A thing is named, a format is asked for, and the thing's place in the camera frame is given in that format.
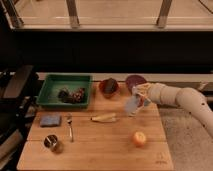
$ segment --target blue sponge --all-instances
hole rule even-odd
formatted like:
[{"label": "blue sponge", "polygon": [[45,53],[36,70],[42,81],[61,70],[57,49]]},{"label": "blue sponge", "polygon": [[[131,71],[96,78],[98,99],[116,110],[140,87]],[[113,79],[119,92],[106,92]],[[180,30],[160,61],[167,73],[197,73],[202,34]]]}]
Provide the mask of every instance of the blue sponge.
[{"label": "blue sponge", "polygon": [[41,127],[55,127],[60,126],[61,116],[59,114],[44,115],[41,117]]}]

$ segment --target brown food item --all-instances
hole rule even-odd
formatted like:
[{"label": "brown food item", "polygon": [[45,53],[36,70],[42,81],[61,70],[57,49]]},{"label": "brown food item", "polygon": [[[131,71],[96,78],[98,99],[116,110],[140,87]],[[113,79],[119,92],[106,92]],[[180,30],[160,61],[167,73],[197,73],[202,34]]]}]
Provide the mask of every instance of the brown food item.
[{"label": "brown food item", "polygon": [[85,88],[79,88],[69,93],[67,89],[60,90],[58,98],[64,103],[81,103],[84,100]]},{"label": "brown food item", "polygon": [[109,78],[105,82],[103,92],[106,94],[110,94],[116,91],[116,88],[117,88],[117,81],[113,78]]}]

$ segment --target banana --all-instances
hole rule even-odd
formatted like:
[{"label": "banana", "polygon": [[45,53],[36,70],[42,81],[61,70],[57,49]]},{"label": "banana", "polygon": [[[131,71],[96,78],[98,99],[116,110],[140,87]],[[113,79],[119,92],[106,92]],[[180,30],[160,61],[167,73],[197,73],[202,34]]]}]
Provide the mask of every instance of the banana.
[{"label": "banana", "polygon": [[94,122],[115,122],[115,121],[117,121],[116,113],[107,113],[107,114],[102,114],[102,115],[98,115],[98,116],[93,116],[93,117],[91,117],[91,120]]}]

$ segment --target red bowl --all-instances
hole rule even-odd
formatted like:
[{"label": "red bowl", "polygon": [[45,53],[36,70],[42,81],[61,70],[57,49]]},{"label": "red bowl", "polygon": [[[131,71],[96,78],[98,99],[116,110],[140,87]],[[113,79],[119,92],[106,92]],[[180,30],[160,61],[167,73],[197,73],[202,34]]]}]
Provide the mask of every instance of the red bowl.
[{"label": "red bowl", "polygon": [[118,83],[117,83],[117,81],[116,81],[116,85],[115,85],[116,87],[115,87],[114,91],[111,92],[111,93],[105,93],[105,92],[104,92],[104,89],[105,89],[106,83],[107,83],[107,80],[101,81],[101,82],[99,83],[99,90],[101,91],[101,93],[103,94],[103,96],[104,96],[105,98],[110,98],[110,97],[114,96],[114,95],[118,92],[119,85],[118,85]]}]

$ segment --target bowl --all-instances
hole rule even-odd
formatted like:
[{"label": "bowl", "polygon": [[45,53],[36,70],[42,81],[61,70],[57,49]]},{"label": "bowl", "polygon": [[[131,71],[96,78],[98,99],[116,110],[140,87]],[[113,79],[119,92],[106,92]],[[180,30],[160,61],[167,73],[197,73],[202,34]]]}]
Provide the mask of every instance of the bowl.
[{"label": "bowl", "polygon": [[[107,86],[109,80],[113,81],[114,85],[113,85],[113,89],[111,89],[111,91],[106,92],[105,90],[106,90],[106,86]],[[119,85],[115,79],[109,78],[109,79],[103,80],[99,83],[99,90],[105,98],[111,98],[118,92]]]}]

